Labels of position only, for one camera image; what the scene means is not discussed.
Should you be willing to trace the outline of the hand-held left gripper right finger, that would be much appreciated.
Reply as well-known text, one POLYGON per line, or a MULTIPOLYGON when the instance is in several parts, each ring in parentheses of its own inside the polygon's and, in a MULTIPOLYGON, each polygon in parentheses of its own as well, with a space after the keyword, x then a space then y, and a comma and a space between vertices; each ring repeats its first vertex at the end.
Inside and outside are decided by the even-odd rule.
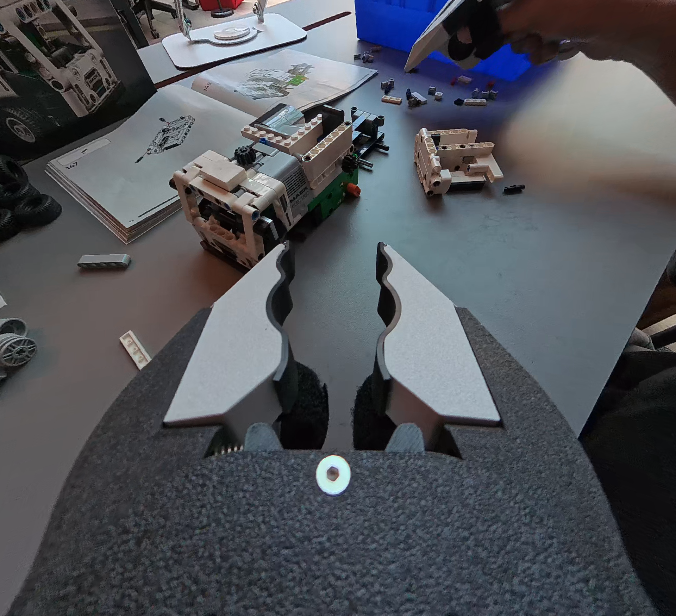
POLYGON ((449 425, 502 420, 452 300, 391 245, 376 248, 377 313, 371 398, 380 417, 414 424, 425 450, 457 452, 449 425))

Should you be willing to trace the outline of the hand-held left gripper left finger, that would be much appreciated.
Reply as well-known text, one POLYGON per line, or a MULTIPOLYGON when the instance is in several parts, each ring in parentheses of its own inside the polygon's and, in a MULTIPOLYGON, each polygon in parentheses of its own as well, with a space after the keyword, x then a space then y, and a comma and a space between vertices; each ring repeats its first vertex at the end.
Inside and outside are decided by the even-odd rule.
POLYGON ((163 426, 220 425, 242 443, 250 425, 292 411, 298 368, 283 325, 294 276, 286 241, 215 301, 163 426))

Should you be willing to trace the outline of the white lego subassembly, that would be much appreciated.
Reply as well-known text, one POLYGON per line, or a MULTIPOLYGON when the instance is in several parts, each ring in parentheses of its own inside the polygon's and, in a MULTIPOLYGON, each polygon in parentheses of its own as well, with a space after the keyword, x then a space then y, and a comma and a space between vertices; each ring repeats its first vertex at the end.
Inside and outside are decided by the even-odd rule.
POLYGON ((503 179, 494 144, 478 141, 477 131, 422 128, 414 140, 414 165, 425 195, 481 190, 503 179))

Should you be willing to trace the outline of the scattered small lego pieces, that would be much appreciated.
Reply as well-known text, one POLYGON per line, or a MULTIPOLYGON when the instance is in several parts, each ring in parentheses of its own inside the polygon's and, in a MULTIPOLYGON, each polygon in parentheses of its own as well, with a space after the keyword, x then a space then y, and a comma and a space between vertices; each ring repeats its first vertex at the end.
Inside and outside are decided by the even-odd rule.
MULTIPOLYGON (((375 61, 375 54, 381 50, 382 48, 380 46, 374 46, 366 51, 359 51, 352 54, 352 58, 354 62, 371 64, 375 61)), ((396 89, 395 80, 393 78, 385 78, 380 81, 380 88, 383 95, 393 95, 393 91, 396 89)), ((486 84, 485 88, 472 89, 469 97, 455 98, 453 104, 460 107, 484 107, 488 105, 488 103, 496 101, 498 94, 499 91, 495 88, 495 83, 491 81, 486 84)), ((405 99, 402 99, 402 103, 405 101, 410 108, 414 108, 427 104, 429 97, 435 102, 441 102, 444 98, 444 93, 437 90, 434 86, 428 87, 426 95, 422 95, 410 88, 406 88, 404 97, 405 99)))

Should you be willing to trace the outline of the grey lego beam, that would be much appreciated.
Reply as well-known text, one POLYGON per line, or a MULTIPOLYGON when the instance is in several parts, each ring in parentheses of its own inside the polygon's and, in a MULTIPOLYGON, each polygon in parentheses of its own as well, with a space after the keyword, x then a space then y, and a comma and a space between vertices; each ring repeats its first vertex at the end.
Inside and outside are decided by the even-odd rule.
POLYGON ((131 265, 128 254, 89 254, 77 262, 81 270, 126 270, 131 265))

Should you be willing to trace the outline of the partly built lego truck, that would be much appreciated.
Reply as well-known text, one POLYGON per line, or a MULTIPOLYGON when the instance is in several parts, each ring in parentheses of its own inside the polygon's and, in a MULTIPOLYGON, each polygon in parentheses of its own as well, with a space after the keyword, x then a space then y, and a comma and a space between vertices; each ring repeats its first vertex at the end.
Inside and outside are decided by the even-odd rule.
POLYGON ((353 106, 302 112, 275 104, 241 129, 226 155, 209 150, 174 172, 186 219, 201 247, 249 270, 300 223, 321 224, 348 195, 384 143, 385 118, 353 106))

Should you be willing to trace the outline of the pile of black lego tyres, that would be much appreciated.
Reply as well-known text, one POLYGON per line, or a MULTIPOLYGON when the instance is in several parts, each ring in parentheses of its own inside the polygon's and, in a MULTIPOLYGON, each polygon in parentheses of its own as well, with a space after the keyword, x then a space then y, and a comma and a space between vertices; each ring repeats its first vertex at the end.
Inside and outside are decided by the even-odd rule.
POLYGON ((18 162, 1 155, 1 242, 50 224, 61 213, 58 201, 34 187, 18 162))

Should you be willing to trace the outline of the dark lego set box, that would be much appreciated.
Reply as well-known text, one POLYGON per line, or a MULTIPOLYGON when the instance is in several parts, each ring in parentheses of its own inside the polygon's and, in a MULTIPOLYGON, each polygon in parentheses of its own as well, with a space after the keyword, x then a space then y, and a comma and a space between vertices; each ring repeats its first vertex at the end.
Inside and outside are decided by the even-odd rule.
POLYGON ((51 153, 155 92, 110 0, 1 0, 1 155, 51 153))

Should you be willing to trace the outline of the open instruction booklet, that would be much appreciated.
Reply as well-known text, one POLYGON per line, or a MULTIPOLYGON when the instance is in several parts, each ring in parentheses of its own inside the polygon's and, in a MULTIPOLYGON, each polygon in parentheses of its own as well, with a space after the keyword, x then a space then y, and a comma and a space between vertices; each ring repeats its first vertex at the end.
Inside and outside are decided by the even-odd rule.
POLYGON ((46 173, 130 243, 180 207, 168 185, 176 170, 205 151, 231 153, 241 129, 278 104, 314 115, 376 73, 292 49, 225 63, 190 87, 161 88, 107 136, 52 159, 46 173))

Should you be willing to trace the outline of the group of grey wheel hubs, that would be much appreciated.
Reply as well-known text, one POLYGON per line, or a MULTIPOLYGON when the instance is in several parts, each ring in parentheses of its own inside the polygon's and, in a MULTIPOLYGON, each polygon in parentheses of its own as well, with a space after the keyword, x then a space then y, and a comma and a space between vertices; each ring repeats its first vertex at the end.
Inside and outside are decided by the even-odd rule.
POLYGON ((27 364, 36 354, 37 344, 20 318, 1 319, 1 381, 9 372, 27 364))

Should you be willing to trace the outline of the person's dark clothing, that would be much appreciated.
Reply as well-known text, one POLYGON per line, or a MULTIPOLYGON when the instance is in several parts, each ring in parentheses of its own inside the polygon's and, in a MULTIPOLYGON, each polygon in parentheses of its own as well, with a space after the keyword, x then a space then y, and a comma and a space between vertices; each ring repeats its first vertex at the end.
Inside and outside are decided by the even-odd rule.
POLYGON ((624 352, 580 440, 638 577, 675 614, 675 353, 624 352))

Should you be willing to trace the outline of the white stand base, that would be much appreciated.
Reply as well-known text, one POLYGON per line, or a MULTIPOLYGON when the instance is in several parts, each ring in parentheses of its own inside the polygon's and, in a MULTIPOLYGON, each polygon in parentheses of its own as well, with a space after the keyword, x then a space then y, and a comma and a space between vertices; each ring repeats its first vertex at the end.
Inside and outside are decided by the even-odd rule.
POLYGON ((220 20, 195 29, 184 15, 181 0, 174 0, 181 32, 165 37, 162 46, 181 70, 207 68, 247 55, 298 43, 306 33, 282 15, 266 15, 268 0, 255 0, 252 15, 220 20))

